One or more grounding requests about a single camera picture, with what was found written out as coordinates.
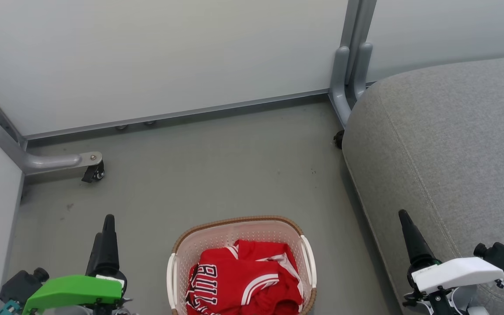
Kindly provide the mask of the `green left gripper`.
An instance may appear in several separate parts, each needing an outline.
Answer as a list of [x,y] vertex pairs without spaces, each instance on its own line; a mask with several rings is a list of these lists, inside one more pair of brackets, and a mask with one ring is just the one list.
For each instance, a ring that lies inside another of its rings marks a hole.
[[[102,275],[91,276],[97,264]],[[33,280],[36,290],[23,303],[22,315],[72,307],[86,315],[116,315],[126,303],[127,279],[119,272],[114,215],[106,215],[102,231],[95,235],[85,275],[51,279],[44,269],[37,268]]]

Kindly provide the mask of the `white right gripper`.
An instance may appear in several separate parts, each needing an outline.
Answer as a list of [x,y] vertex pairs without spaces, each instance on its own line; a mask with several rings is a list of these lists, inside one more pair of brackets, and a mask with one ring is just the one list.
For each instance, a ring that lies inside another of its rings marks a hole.
[[502,269],[468,257],[441,263],[412,221],[408,212],[399,211],[402,233],[409,256],[413,292],[404,296],[403,305],[422,315],[490,315],[482,306],[472,305],[478,285],[504,287]]

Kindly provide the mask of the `red basketball jersey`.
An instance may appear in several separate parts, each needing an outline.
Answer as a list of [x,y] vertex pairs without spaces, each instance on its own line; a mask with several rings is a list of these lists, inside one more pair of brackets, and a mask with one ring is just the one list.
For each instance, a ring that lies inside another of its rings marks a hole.
[[299,315],[303,295],[289,245],[239,239],[200,255],[185,307],[188,315]]

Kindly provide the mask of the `grey fabric sofa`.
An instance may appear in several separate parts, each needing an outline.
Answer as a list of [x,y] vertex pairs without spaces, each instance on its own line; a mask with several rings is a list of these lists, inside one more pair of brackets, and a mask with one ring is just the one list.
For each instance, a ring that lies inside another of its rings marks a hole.
[[399,210],[443,262],[504,244],[504,58],[378,80],[354,105],[342,144],[399,304],[412,290]]

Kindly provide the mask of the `white perforated laundry basket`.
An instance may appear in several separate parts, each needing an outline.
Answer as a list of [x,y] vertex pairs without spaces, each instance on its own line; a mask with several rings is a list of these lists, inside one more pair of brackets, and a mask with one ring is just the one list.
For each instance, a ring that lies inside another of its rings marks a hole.
[[292,220],[278,216],[237,217],[198,225],[182,233],[170,254],[166,269],[166,287],[170,315],[187,315],[184,295],[190,267],[201,253],[232,245],[235,241],[282,242],[290,246],[298,264],[303,299],[299,315],[309,315],[317,295],[317,271],[312,248],[302,229]]

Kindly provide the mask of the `grey partition foot bracket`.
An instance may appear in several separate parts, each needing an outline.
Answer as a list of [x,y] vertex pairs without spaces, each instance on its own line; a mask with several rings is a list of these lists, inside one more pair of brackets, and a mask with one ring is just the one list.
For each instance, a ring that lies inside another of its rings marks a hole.
[[24,175],[85,169],[103,160],[100,152],[39,156],[26,151],[26,140],[0,107],[0,148],[22,170]]

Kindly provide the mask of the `grey partition bottom rail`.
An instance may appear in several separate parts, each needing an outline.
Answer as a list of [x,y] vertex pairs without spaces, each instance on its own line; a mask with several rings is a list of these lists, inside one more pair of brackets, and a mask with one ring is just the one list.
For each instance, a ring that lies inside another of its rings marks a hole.
[[173,118],[178,118],[181,116],[192,116],[192,115],[200,115],[200,114],[206,114],[206,113],[219,112],[222,110],[246,108],[246,107],[250,107],[250,106],[271,104],[274,102],[283,102],[283,101],[288,101],[288,100],[292,100],[292,99],[296,99],[296,98],[307,98],[307,97],[312,97],[312,96],[324,95],[324,94],[328,94],[328,92],[329,92],[329,89],[324,88],[321,90],[299,92],[296,94],[284,95],[284,96],[278,96],[278,97],[272,97],[272,98],[261,98],[261,99],[252,100],[252,101],[236,102],[236,103],[232,103],[232,104],[210,106],[210,107],[200,108],[200,109],[183,110],[181,112],[176,112],[176,113],[144,116],[144,117],[140,117],[140,118],[118,120],[118,121],[108,122],[108,123],[91,124],[91,125],[82,126],[82,127],[66,128],[66,129],[59,130],[59,131],[28,134],[28,135],[24,136],[24,139],[26,141],[32,141],[32,140],[38,140],[41,138],[63,136],[66,134],[96,131],[96,130],[101,130],[104,128],[120,127],[123,125],[144,123],[144,122],[151,121],[151,120],[173,119]]

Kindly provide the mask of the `grey partition corner post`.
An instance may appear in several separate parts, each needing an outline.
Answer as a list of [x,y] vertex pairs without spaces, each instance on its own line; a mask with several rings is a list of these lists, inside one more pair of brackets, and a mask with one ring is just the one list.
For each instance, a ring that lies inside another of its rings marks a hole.
[[348,0],[340,46],[334,55],[328,96],[342,126],[366,90],[373,51],[367,41],[377,0]]

